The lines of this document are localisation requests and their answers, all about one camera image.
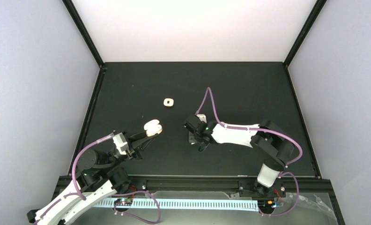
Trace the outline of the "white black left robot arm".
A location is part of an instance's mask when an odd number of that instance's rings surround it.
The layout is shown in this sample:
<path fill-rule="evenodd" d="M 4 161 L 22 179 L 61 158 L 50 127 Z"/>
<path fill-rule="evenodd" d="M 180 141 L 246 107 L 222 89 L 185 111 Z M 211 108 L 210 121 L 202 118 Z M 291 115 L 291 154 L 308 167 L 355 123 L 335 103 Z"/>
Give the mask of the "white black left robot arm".
<path fill-rule="evenodd" d="M 140 152 L 161 131 L 145 130 L 129 135 L 111 133 L 84 147 L 71 166 L 71 177 L 49 204 L 27 213 L 33 225 L 70 225 L 103 199 L 117 197 L 113 209 L 131 205 L 134 196 L 145 193 L 132 184 L 121 163 L 140 159 Z"/>

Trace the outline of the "small beige square case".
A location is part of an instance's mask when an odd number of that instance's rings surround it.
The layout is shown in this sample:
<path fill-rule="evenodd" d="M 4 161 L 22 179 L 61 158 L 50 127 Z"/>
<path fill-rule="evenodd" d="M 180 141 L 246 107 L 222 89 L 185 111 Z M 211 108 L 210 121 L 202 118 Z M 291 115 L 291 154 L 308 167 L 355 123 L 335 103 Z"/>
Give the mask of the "small beige square case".
<path fill-rule="evenodd" d="M 174 99 L 172 98 L 165 98 L 163 101 L 163 105 L 165 107 L 173 107 L 174 106 Z"/>

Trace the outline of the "beige earbud charging case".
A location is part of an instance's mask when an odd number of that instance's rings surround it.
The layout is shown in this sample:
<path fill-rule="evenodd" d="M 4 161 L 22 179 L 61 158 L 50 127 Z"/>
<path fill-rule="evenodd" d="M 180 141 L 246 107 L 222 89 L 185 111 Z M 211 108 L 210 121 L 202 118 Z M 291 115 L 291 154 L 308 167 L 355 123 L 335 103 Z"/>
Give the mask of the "beige earbud charging case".
<path fill-rule="evenodd" d="M 160 121 L 157 119 L 151 120 L 144 125 L 144 130 L 148 137 L 160 134 L 163 130 Z"/>

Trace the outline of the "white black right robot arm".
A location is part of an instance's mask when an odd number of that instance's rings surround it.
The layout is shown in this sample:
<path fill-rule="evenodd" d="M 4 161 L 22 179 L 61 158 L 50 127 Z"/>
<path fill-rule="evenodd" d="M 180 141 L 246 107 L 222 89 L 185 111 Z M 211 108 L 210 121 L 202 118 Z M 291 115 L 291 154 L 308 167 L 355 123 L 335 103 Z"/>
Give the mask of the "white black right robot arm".
<path fill-rule="evenodd" d="M 259 197 L 267 197 L 273 189 L 275 180 L 289 164 L 296 145 L 282 134 L 274 123 L 264 120 L 260 124 L 236 126 L 221 125 L 216 121 L 206 123 L 197 116 L 188 118 L 183 127 L 191 133 L 204 151 L 210 144 L 235 144 L 246 146 L 266 154 L 252 192 Z"/>

